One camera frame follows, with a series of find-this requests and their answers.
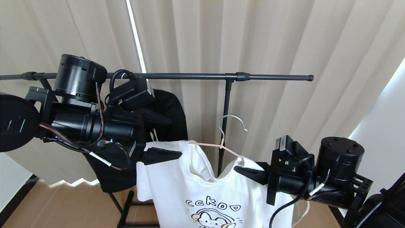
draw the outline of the pink hanger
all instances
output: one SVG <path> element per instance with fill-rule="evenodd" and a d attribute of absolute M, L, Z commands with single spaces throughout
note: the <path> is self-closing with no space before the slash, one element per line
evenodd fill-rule
<path fill-rule="evenodd" d="M 232 150 L 230 150 L 230 149 L 228 149 L 228 148 L 226 148 L 226 147 L 224 146 L 225 133 L 224 133 L 224 131 L 221 129 L 220 122 L 221 122 L 221 119 L 223 119 L 223 118 L 225 118 L 225 117 L 235 117 L 236 119 L 238 119 L 238 120 L 242 123 L 243 129 L 244 129 L 245 131 L 247 131 L 247 129 L 245 128 L 245 124 L 243 123 L 243 121 L 242 121 L 239 117 L 234 116 L 234 115 L 225 115 L 225 116 L 219 118 L 219 120 L 218 120 L 218 128 L 220 129 L 220 131 L 221 131 L 221 133 L 222 133 L 222 139 L 221 139 L 221 143 L 220 143 L 219 145 L 217 145 L 217 144 L 209 144 L 209 143 L 199 143 L 199 142 L 189 142 L 189 144 L 201 145 L 201 146 L 219 147 L 219 148 L 221 148 L 221 149 L 225 149 L 226 151 L 228 151 L 228 152 L 230 152 L 230 153 L 236 155 L 237 157 L 242 158 L 242 156 L 238 155 L 237 153 L 233 152 Z"/>

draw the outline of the floor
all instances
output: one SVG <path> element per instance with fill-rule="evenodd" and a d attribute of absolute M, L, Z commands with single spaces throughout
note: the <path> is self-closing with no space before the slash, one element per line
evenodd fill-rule
<path fill-rule="evenodd" d="M 122 204 L 129 190 L 115 193 Z M 108 194 L 99 185 L 82 183 L 49 186 L 38 182 L 3 228 L 107 228 L 117 227 L 120 214 Z M 153 223 L 157 216 L 152 206 L 131 207 L 127 223 Z M 326 205 L 311 202 L 311 210 L 294 228 L 339 228 Z"/>

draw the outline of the curtain fold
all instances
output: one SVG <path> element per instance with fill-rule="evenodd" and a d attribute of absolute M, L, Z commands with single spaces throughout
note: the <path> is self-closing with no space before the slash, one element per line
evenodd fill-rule
<path fill-rule="evenodd" d="M 57 72 L 62 54 L 83 56 L 109 72 L 141 71 L 123 0 L 1 1 L 0 26 L 0 74 Z M 29 86 L 41 84 L 14 80 L 0 86 L 2 92 L 25 97 Z M 104 85 L 102 97 L 107 93 Z M 7 155 L 48 184 L 96 179 L 83 155 L 55 143 L 34 139 Z"/>
<path fill-rule="evenodd" d="M 348 137 L 405 56 L 403 1 L 131 1 L 148 72 L 313 74 L 234 82 L 227 147 L 270 161 L 288 134 L 310 153 Z M 219 142 L 222 81 L 152 81 L 176 94 L 190 139 Z M 204 148 L 217 167 L 217 150 Z M 225 155 L 224 165 L 234 159 Z"/>

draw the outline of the cartoon character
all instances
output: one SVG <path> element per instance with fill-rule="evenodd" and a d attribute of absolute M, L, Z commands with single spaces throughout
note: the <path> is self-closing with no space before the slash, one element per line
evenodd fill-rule
<path fill-rule="evenodd" d="M 236 226 L 233 218 L 215 209 L 201 209 L 191 218 L 201 224 L 201 228 L 235 228 Z"/>

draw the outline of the black clothing rack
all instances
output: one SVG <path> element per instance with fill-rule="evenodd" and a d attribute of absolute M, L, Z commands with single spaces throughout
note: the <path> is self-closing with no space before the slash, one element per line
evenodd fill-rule
<path fill-rule="evenodd" d="M 114 73 L 107 73 L 107 78 L 111 79 Z M 230 92 L 233 82 L 243 82 L 248 80 L 291 80 L 291 81 L 312 81 L 313 75 L 251 75 L 249 73 L 237 72 L 237 73 L 134 73 L 145 79 L 181 79 L 181 80 L 225 80 L 225 99 L 224 99 L 224 116 L 228 115 Z M 0 80 L 39 80 L 44 86 L 50 87 L 49 83 L 44 79 L 55 79 L 56 73 L 37 73 L 27 72 L 20 75 L 2 75 Z M 222 131 L 226 133 L 227 118 L 222 121 Z M 224 149 L 219 149 L 218 159 L 218 176 L 222 172 L 222 161 L 224 158 Z M 117 225 L 117 228 L 129 228 L 129 227 L 160 227 L 159 224 L 126 224 L 126 218 L 128 216 L 130 206 L 153 206 L 153 203 L 133 203 L 134 192 L 130 191 L 124 207 L 122 208 L 117 199 L 112 193 L 108 193 L 114 204 L 117 206 L 121 213 L 121 218 Z"/>

